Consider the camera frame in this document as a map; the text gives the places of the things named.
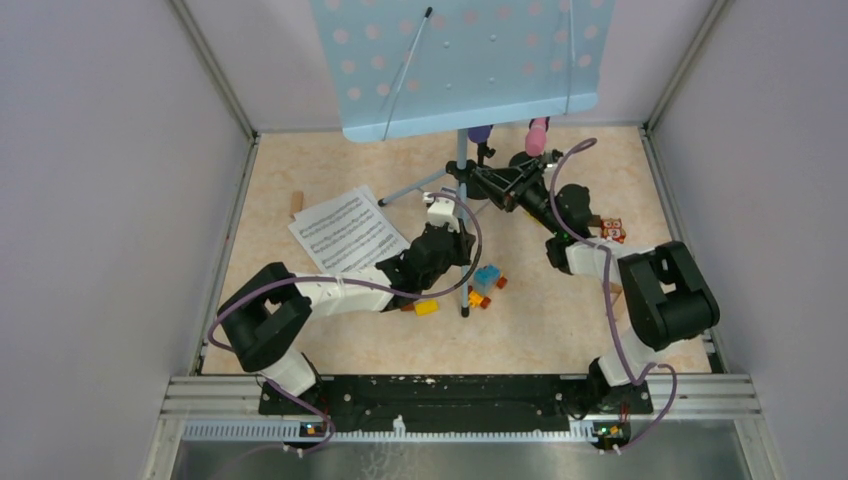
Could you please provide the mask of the light blue music stand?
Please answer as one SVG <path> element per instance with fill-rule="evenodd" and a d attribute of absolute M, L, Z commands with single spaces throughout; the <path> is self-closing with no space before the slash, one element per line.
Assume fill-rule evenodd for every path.
<path fill-rule="evenodd" d="M 312 5 L 343 134 L 358 143 L 593 108 L 612 10 L 610 1 Z M 482 253 L 462 183 L 454 196 Z"/>

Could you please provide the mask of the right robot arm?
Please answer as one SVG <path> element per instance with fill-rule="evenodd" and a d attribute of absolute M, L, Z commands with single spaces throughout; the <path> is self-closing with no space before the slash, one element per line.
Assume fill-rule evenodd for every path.
<path fill-rule="evenodd" d="M 643 382 L 660 354 L 716 325 L 720 310 L 687 246 L 671 241 L 654 248 L 629 248 L 592 235 L 590 191 L 566 184 L 551 193 L 541 167 L 470 167 L 468 184 L 478 197 L 511 212 L 520 207 L 552 233 L 546 244 L 551 266 L 567 275 L 601 282 L 605 309 L 612 313 L 612 286 L 622 289 L 630 326 L 616 334 L 611 351 L 590 363 L 582 401 L 585 408 L 612 412 L 627 387 Z"/>

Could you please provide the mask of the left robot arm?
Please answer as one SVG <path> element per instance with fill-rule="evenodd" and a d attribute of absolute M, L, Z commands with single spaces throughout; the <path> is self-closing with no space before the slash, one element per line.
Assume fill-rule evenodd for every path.
<path fill-rule="evenodd" d="M 427 224 L 399 254 L 338 276 L 296 274 L 282 262 L 263 267 L 218 310 L 215 325 L 242 370 L 282 388 L 297 413 L 319 404 L 317 373 L 293 343 L 308 321 L 354 312 L 391 312 L 435 297 L 432 288 L 453 267 L 480 256 L 464 226 Z"/>

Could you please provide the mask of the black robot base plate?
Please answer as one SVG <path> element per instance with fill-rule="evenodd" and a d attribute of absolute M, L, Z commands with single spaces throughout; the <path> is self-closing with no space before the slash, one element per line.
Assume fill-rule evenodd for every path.
<path fill-rule="evenodd" d="M 337 375 L 289 400 L 265 386 L 264 416 L 327 415 L 340 433 L 565 431 L 591 415 L 614 419 L 654 411 L 646 385 L 595 387 L 584 375 Z"/>

